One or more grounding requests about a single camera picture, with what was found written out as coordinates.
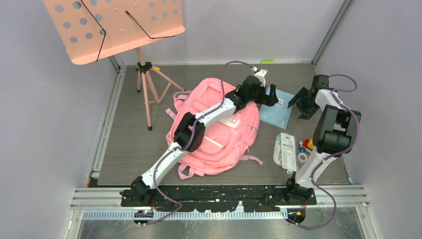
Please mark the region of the light blue thin notebook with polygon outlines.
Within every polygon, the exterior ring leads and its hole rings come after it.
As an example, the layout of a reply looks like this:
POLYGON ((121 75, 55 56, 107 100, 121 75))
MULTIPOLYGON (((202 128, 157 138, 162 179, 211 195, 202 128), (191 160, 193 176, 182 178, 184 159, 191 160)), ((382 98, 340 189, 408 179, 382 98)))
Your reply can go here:
POLYGON ((281 129, 286 129, 293 109, 293 107, 288 107, 288 103, 294 95, 278 89, 275 92, 278 102, 272 107, 262 105, 259 110, 260 120, 281 129))

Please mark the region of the pink student backpack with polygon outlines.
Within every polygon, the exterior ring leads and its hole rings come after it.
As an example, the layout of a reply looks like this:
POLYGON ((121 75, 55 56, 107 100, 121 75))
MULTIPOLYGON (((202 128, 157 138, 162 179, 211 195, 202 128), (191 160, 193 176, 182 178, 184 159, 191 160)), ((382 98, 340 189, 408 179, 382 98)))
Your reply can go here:
MULTIPOLYGON (((166 110, 174 121, 166 135, 168 144, 173 141, 174 132, 185 113, 200 113, 220 104, 222 94, 234 89, 235 86, 222 83, 217 78, 206 78, 192 91, 176 92, 173 95, 175 111, 166 110)), ((247 155, 258 128, 259 110, 254 102, 249 102, 246 108, 207 126, 200 147, 179 160, 179 177, 187 179, 194 175, 217 175, 246 160, 263 165, 264 162, 259 158, 247 155)))

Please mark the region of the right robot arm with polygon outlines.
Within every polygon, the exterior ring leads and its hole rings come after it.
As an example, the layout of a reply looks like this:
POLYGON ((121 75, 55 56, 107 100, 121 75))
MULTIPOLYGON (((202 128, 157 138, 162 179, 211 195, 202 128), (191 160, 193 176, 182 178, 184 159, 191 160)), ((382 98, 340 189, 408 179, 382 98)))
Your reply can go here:
POLYGON ((322 111, 312 140, 314 148, 304 165, 286 182, 284 201, 302 205, 314 193, 318 178, 337 158, 351 151, 359 134, 361 113, 351 110, 339 98, 338 89, 329 86, 329 76, 315 75, 309 89, 301 88, 289 101, 301 119, 310 119, 322 111))

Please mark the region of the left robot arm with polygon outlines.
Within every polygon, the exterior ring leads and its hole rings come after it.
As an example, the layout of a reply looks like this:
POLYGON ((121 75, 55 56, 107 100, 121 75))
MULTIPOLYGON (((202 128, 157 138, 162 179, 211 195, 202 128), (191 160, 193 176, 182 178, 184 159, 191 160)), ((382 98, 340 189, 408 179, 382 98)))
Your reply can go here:
POLYGON ((259 128, 258 105, 278 102, 276 86, 263 86, 258 75, 248 76, 238 86, 206 78, 174 100, 168 149, 131 184, 133 199, 141 206, 152 202, 153 192, 175 165, 179 177, 187 179, 217 175, 249 160, 247 152, 259 128))

